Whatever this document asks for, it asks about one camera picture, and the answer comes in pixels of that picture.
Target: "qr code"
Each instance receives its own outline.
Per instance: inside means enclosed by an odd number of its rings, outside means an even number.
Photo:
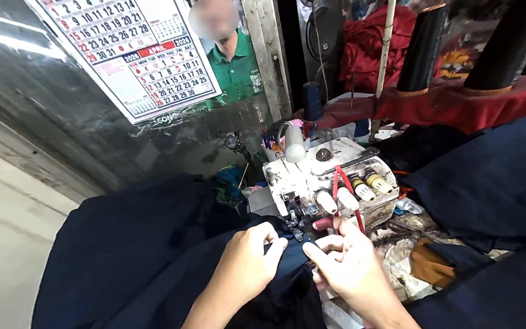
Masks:
[[[251,76],[251,82],[253,82],[253,91],[255,93],[260,93],[263,90],[261,88],[261,73]]]

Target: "calendar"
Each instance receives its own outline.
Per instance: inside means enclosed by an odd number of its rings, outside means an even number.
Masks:
[[[131,123],[221,94],[184,0],[26,0]]]

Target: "black cylinder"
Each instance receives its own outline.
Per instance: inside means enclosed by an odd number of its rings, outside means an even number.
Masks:
[[[303,115],[306,121],[317,121],[322,117],[320,85],[317,83],[303,84]]]
[[[507,88],[525,64],[526,0],[515,0],[486,43],[464,86],[472,90]]]
[[[398,91],[420,91],[430,85],[448,12],[448,6],[443,4],[427,8],[417,15],[397,83]]]

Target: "red calendar header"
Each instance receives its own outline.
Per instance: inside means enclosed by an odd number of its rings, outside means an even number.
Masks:
[[[172,48],[175,48],[175,47],[176,46],[174,45],[173,41],[168,41],[168,42],[164,42],[162,44],[157,44],[155,46],[151,46],[151,47],[147,47],[147,48],[144,48],[144,49],[140,49],[137,52],[139,53],[139,56],[147,57],[147,56],[155,55],[157,53],[164,52],[166,50],[169,50],[169,49],[172,49]]]

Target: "man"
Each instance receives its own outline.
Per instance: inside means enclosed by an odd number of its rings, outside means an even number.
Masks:
[[[216,97],[219,105],[246,100],[261,93],[261,73],[251,37],[236,29],[215,44],[208,53],[208,61],[223,91]]]
[[[263,92],[251,37],[237,28],[237,6],[231,0],[200,0],[192,10],[194,31],[215,42],[208,61],[223,94],[208,100],[209,108],[223,107]]]
[[[334,228],[342,235],[318,239],[316,243],[321,249],[309,242],[303,245],[306,255],[319,268],[313,276],[316,286],[319,289],[331,286],[376,329],[419,329],[389,286],[369,238],[343,218],[334,218]],[[265,243],[272,243],[266,254]],[[205,323],[210,329],[223,329],[274,278],[287,244],[268,222],[235,234],[182,329],[204,328]]]

